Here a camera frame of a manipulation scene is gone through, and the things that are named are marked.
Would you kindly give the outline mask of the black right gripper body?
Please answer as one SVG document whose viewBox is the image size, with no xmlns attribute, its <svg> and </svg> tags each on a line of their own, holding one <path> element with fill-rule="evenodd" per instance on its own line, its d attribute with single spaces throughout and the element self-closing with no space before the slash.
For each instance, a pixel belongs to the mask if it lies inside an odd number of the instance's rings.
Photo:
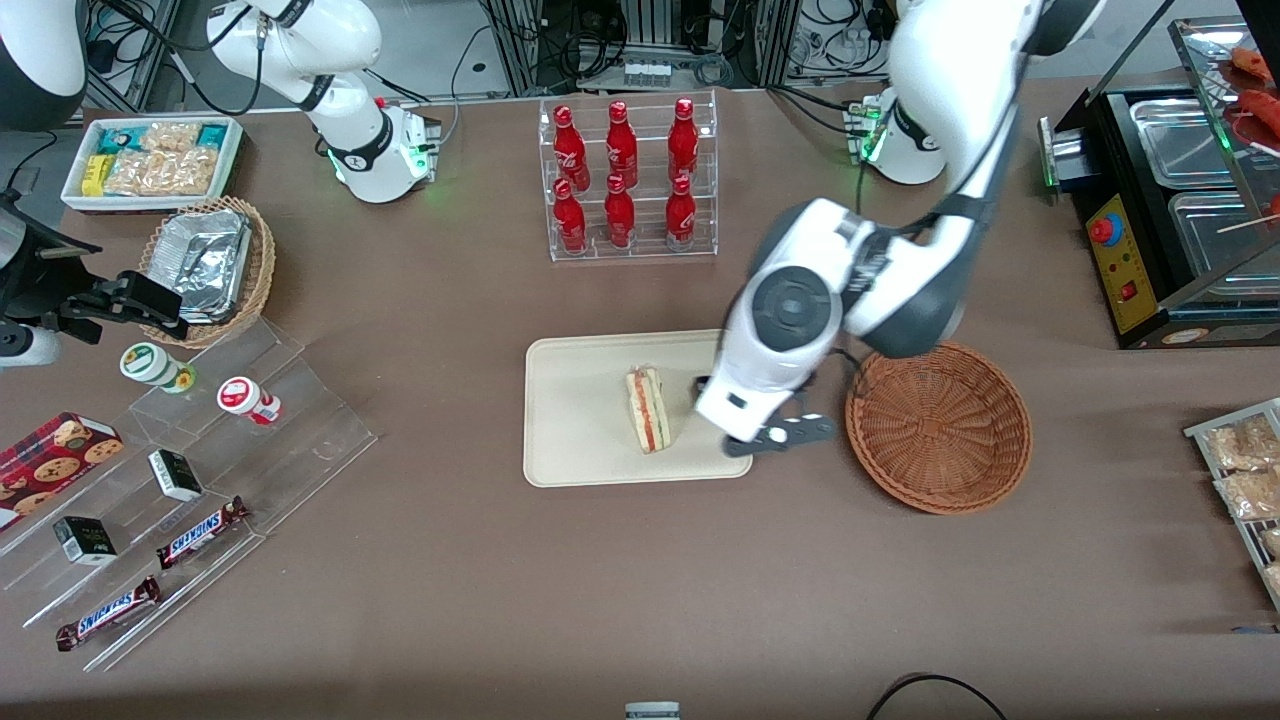
<svg viewBox="0 0 1280 720">
<path fill-rule="evenodd" d="M 14 200 L 1 201 L 1 311 L 6 322 L 41 323 L 68 299 L 93 290 L 99 278 L 83 258 L 101 249 L 37 222 Z"/>
</svg>

